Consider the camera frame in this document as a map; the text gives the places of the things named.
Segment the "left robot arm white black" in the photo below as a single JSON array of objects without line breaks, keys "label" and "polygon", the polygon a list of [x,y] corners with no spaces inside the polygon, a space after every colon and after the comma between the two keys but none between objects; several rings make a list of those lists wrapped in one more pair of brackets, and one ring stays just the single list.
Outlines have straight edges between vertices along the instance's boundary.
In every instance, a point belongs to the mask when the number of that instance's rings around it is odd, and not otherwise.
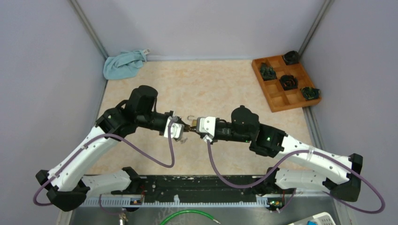
[{"label": "left robot arm white black", "polygon": [[135,88],[128,99],[106,110],[96,120],[87,137],[61,163],[50,170],[40,170],[36,179],[40,190],[46,191],[48,204],[71,211],[92,196],[140,194],[143,181],[131,167],[112,174],[87,175],[86,172],[119,142],[125,143],[126,137],[137,128],[158,131],[170,143],[182,139],[189,126],[173,111],[157,112],[157,96],[153,87]]}]

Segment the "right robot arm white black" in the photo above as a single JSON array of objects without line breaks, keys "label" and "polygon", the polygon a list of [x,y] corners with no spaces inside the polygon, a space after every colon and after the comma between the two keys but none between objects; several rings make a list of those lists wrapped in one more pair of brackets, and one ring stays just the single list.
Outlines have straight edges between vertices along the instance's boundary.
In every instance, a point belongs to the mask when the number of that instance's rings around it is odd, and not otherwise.
[{"label": "right robot arm white black", "polygon": [[249,143],[257,155],[290,160],[308,170],[276,168],[264,180],[270,193],[280,189],[305,188],[323,191],[333,197],[355,202],[358,200],[363,157],[356,153],[340,156],[305,144],[275,127],[261,124],[259,116],[241,105],[231,113],[231,121],[217,117],[198,117],[196,133],[209,143],[233,141]]}]

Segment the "brass padlock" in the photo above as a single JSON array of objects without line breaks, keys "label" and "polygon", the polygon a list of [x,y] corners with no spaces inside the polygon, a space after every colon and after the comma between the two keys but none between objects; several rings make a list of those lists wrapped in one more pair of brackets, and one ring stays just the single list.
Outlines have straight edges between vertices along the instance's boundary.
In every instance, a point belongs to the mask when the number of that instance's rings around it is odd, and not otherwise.
[{"label": "brass padlock", "polygon": [[191,127],[195,127],[197,125],[197,119],[193,115],[187,116],[187,120],[191,123]]}]

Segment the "black cable lock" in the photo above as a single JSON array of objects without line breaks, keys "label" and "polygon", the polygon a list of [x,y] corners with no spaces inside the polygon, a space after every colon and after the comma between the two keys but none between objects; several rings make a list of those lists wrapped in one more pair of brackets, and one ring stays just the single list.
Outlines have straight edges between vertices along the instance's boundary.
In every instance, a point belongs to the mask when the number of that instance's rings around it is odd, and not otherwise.
[{"label": "black cable lock", "polygon": [[184,144],[186,141],[188,140],[188,138],[182,138],[180,140],[178,140],[179,143]]}]

